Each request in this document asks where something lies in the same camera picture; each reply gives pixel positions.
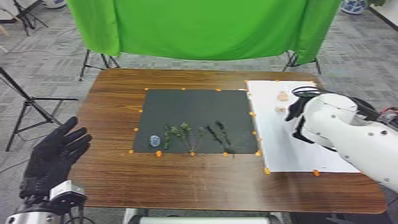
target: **orange tape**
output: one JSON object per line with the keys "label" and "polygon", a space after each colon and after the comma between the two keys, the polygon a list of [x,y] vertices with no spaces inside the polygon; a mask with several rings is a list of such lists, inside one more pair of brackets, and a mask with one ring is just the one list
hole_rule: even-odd
{"label": "orange tape", "polygon": [[156,157],[159,158],[161,156],[163,156],[163,151],[157,150],[157,151],[156,151]]}
{"label": "orange tape", "polygon": [[319,170],[312,170],[312,174],[317,177],[319,176]]}
{"label": "orange tape", "polygon": [[269,175],[269,169],[268,168],[264,168],[264,174]]}

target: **black mat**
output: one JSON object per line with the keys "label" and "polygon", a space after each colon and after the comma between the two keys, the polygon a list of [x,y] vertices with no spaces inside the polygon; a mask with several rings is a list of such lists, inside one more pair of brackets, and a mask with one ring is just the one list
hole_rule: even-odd
{"label": "black mat", "polygon": [[[255,136],[252,135],[253,125],[248,116],[248,99],[244,91],[214,90],[148,90],[145,94],[143,113],[134,136],[134,152],[154,152],[163,149],[163,127],[179,126],[182,122],[191,127],[191,136],[196,142],[198,127],[211,126],[211,130],[221,138],[214,121],[225,127],[230,148],[236,154],[252,154],[257,151]],[[148,136],[157,135],[161,145],[148,146]],[[164,153],[186,153],[186,147],[172,136],[170,147]],[[211,134],[202,138],[196,153],[223,153],[221,145],[216,143]]]}

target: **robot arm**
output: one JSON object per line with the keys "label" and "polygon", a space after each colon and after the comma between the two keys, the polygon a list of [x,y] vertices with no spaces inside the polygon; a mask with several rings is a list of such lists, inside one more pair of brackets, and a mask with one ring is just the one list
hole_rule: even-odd
{"label": "robot arm", "polygon": [[301,136],[331,148],[363,175],[398,192],[398,132],[379,122],[365,121],[356,103],[333,93],[305,103]]}

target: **black cable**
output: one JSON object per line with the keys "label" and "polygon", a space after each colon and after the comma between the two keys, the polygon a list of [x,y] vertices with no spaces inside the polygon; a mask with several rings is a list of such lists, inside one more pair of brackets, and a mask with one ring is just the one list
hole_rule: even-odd
{"label": "black cable", "polygon": [[387,207],[388,205],[392,205],[392,203],[398,201],[398,198],[387,203]]}
{"label": "black cable", "polygon": [[1,171],[0,171],[0,174],[8,170],[12,169],[15,166],[19,166],[29,159],[24,159],[19,163],[15,163],[12,166],[8,166]]}
{"label": "black cable", "polygon": [[[67,220],[65,224],[72,224],[74,219],[79,219],[79,217],[74,217],[70,220]],[[90,224],[95,224],[93,220],[86,218],[85,216],[83,216],[83,219],[90,222]]]}
{"label": "black cable", "polygon": [[74,219],[76,219],[77,217],[72,217],[70,212],[67,213],[67,215],[69,215],[69,220],[67,220],[67,222],[65,222],[65,223],[69,223],[69,222],[70,222],[70,224],[74,224]]}
{"label": "black cable", "polygon": [[83,204],[77,205],[77,224],[83,224]]}

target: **light stand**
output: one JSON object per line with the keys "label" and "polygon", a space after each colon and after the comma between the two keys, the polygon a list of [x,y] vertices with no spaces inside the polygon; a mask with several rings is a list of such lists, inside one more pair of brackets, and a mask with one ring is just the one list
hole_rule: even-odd
{"label": "light stand", "polygon": [[[26,92],[21,89],[21,86],[17,85],[17,83],[15,83],[13,79],[10,78],[6,72],[3,71],[1,67],[0,67],[0,74],[3,76],[1,80],[3,80],[5,84],[8,85],[8,87],[15,91],[15,93],[21,95],[21,97],[24,98],[22,108],[21,108],[21,112],[19,112],[19,116],[17,116],[17,120],[15,120],[15,126],[13,126],[13,130],[12,130],[10,138],[8,138],[8,144],[6,144],[6,148],[5,148],[5,152],[8,152],[10,145],[12,145],[12,142],[13,142],[13,137],[22,131],[29,130],[31,128],[35,128],[37,126],[40,126],[42,124],[47,124],[47,123],[54,123],[56,125],[61,124],[58,122],[56,118],[53,117],[54,113],[56,113],[56,110],[58,110],[58,107],[60,107],[60,104],[65,100],[76,101],[77,99],[74,99],[74,98],[35,98],[35,97],[28,96]],[[51,113],[44,110],[44,108],[40,107],[40,105],[35,102],[35,101],[45,101],[45,100],[58,101],[58,104],[54,106],[54,109],[53,109]],[[38,115],[42,116],[44,121],[31,124],[24,128],[19,128],[21,120],[22,120],[22,117],[24,117],[24,112],[26,112],[28,107],[31,107],[31,109],[35,109],[35,111],[38,112]]]}
{"label": "light stand", "polygon": [[[285,63],[285,66],[284,66],[284,69],[282,69],[282,72],[285,71],[287,67],[298,67],[299,64],[296,64],[296,59],[298,59],[298,55],[296,53],[292,55],[289,55],[289,52],[285,51],[287,53],[287,63]],[[308,63],[314,63],[315,65],[315,70],[317,70],[317,74],[321,75],[321,69],[319,69],[319,62],[317,62],[317,58],[314,58],[314,60],[308,62]]]}
{"label": "light stand", "polygon": [[115,61],[115,59],[113,59],[111,56],[108,56],[108,61],[106,61],[104,54],[100,54],[100,59],[102,59],[104,68],[99,68],[99,67],[95,67],[95,66],[92,66],[92,65],[86,64],[86,62],[88,62],[88,57],[90,57],[90,50],[86,49],[85,57],[83,57],[83,67],[81,67],[81,71],[79,71],[77,81],[83,80],[85,68],[95,68],[95,69],[99,69],[99,70],[104,70],[104,69],[111,68],[111,67],[109,67],[109,64],[111,64],[111,63],[115,64],[115,68],[120,68],[120,66],[118,66],[118,64],[116,64],[116,61]]}
{"label": "light stand", "polygon": [[17,14],[19,14],[19,19],[21,19],[21,24],[22,24],[22,29],[24,29],[24,33],[26,36],[28,34],[28,29],[35,29],[35,21],[42,24],[44,27],[47,27],[45,23],[38,20],[38,18],[33,16],[33,14],[26,11],[26,9],[21,7],[21,4],[15,0],[13,1],[13,6],[15,6],[15,10],[17,10]]}

